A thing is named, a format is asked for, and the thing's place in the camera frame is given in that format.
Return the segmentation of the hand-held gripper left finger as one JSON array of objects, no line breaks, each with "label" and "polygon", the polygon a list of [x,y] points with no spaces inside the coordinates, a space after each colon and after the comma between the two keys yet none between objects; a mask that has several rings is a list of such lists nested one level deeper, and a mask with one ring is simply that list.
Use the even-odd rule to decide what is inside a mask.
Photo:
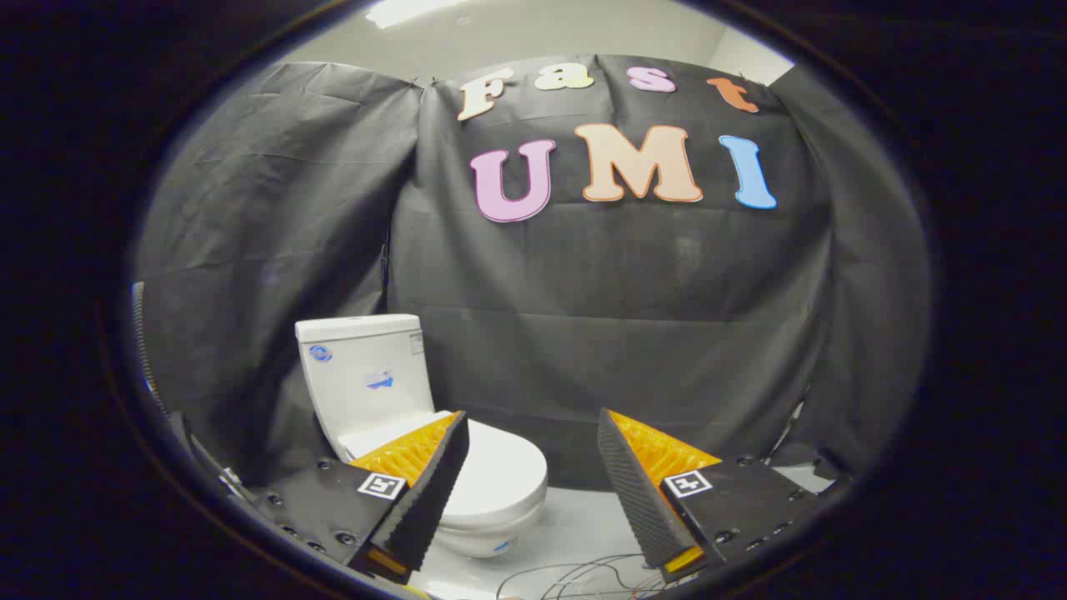
[{"label": "hand-held gripper left finger", "polygon": [[468,449],[468,415],[450,412],[352,463],[320,459],[256,487],[250,503],[312,551],[407,584],[423,569]]}]

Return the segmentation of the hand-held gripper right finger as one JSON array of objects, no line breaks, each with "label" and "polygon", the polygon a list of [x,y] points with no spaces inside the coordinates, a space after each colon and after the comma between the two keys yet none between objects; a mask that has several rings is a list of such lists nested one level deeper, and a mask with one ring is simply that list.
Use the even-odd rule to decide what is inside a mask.
[{"label": "hand-held gripper right finger", "polygon": [[834,468],[717,458],[602,409],[599,456],[644,562],[664,581],[746,565],[819,520],[850,483]]}]

